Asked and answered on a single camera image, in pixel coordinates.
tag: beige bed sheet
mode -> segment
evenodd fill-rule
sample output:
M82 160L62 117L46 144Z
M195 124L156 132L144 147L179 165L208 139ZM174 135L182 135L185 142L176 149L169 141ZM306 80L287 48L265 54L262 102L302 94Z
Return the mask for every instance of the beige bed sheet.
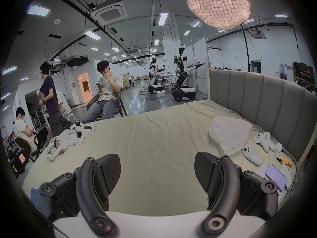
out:
M27 175L23 188L30 197L31 188L52 181L65 172L73 172L86 157L100 158L116 153L121 161L121 176L109 197L111 211L144 216L169 216L206 210L207 195L194 172L197 152L218 157L223 150L209 135L216 116L242 117L213 101L186 103L131 117L95 122L81 145L70 146L63 156L50 162L41 155ZM248 142L262 129L252 125ZM255 152L267 166L280 167L276 156L255 144ZM242 170L256 172L259 167L247 160L242 150L230 156ZM289 168L295 175L295 165Z

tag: white plastic bag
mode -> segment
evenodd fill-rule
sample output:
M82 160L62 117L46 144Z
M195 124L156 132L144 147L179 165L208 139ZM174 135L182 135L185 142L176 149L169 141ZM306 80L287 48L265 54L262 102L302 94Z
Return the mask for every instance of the white plastic bag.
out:
M226 155L231 155L243 148L251 126L251 123L241 119L217 116L212 121L209 134Z

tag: label sticker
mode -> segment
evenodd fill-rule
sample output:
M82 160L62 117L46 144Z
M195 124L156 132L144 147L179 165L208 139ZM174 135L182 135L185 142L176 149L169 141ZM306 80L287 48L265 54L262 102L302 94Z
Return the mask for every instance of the label sticker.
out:
M26 158L23 156L23 153L21 153L21 155L19 156L19 159L22 162L22 164L25 162Z

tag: gray headboard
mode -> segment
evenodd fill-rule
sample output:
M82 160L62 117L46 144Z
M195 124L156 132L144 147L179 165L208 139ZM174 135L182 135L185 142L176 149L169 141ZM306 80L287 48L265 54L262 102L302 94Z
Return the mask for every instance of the gray headboard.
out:
M269 131L299 161L317 122L317 97L283 79L209 70L209 99Z

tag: white box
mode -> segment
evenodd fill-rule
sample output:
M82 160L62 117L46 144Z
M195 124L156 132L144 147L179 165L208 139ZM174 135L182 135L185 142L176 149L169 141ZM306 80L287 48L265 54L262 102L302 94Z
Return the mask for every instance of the white box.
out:
M165 91L157 91L156 94L158 97L162 97L165 96Z

